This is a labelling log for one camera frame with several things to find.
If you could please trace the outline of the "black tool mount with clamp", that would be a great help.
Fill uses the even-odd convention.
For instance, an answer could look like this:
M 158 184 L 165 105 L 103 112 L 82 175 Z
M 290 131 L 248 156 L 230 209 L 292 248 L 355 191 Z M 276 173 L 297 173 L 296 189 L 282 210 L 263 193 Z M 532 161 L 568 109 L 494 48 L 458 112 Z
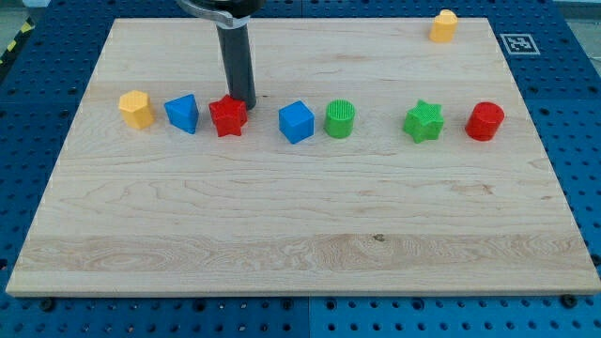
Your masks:
M 266 0 L 176 0 L 186 13 L 215 22 L 221 28 L 240 28 L 265 6 Z

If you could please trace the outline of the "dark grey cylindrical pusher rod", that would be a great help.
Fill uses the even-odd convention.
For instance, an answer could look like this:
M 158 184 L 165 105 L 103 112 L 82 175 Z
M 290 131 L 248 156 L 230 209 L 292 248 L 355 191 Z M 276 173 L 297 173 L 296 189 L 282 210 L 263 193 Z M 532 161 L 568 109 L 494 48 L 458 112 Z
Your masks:
M 256 105 L 254 72 L 246 25 L 225 29 L 217 26 L 229 96 L 244 101 L 247 110 Z

